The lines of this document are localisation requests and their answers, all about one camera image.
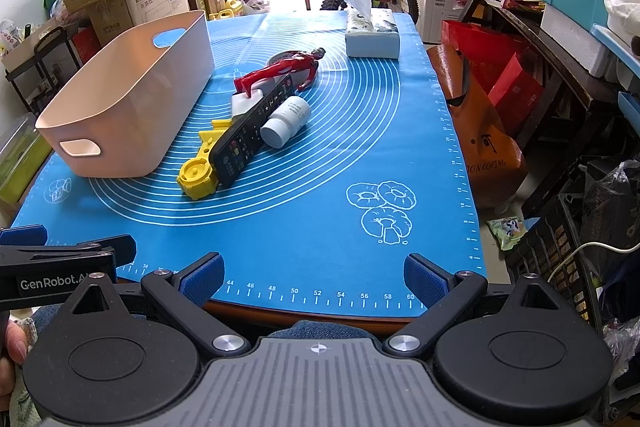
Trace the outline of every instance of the pink plastic item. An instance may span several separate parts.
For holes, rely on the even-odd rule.
[[[135,26],[65,84],[36,128],[78,176],[145,176],[162,161],[212,72],[202,10]]]

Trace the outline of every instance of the white electrical cable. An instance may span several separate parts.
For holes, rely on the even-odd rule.
[[[611,245],[605,245],[604,243],[598,243],[598,242],[593,242],[593,243],[585,243],[584,245],[580,245],[580,247],[576,248],[574,251],[572,251],[571,254],[569,254],[569,256],[567,256],[565,258],[564,261],[562,261],[562,263],[560,263],[558,266],[556,266],[556,268],[553,270],[553,272],[551,272],[551,275],[549,276],[549,279],[547,279],[546,281],[548,283],[551,282],[551,279],[553,279],[555,277],[555,275],[567,264],[569,264],[571,262],[571,260],[574,258],[574,255],[577,254],[580,250],[582,250],[583,248],[586,247],[603,247],[606,248],[607,250],[611,250],[614,251],[616,253],[633,253],[636,250],[638,250],[640,248],[640,243],[638,243],[637,245],[635,245],[633,248],[629,248],[628,250],[621,250],[620,248],[616,248],[616,247],[612,247]]]

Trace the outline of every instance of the yellow plastic toy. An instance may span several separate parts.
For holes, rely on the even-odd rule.
[[[219,12],[216,13],[210,13],[209,14],[209,20],[210,21],[215,21],[218,19],[231,19],[231,17],[234,16],[234,11],[231,9],[225,9],[225,10],[220,10]]]
[[[242,15],[242,1],[241,0],[228,0],[226,2],[225,8],[229,10],[233,10],[234,17],[239,17]]]
[[[212,130],[199,131],[198,133],[202,145],[198,149],[196,157],[187,160],[180,167],[180,174],[176,181],[182,191],[193,201],[213,194],[218,188],[218,177],[209,164],[209,152],[230,125],[231,120],[212,120]]]

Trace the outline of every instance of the blue silicone baking mat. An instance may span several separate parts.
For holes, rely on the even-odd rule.
[[[411,19],[396,14],[399,61],[345,53],[343,12],[209,23],[215,71],[155,172],[76,177],[55,155],[15,226],[42,223],[52,245],[130,233],[139,280],[219,251],[214,298],[322,314],[410,317],[421,304],[402,263],[417,252],[450,272],[484,274],[478,218],[444,97]],[[200,201],[175,182],[198,131],[228,118],[233,79],[284,50],[326,49],[303,93],[311,118],[281,150],[264,147],[228,189]]]

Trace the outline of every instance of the round black disc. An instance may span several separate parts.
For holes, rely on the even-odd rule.
[[[606,344],[575,312],[524,307],[453,327],[433,359],[436,378],[455,400],[516,425],[583,415],[611,367]]]
[[[168,326],[126,318],[35,344],[24,378],[39,410],[73,424],[128,423],[184,393],[200,369],[193,343]]]

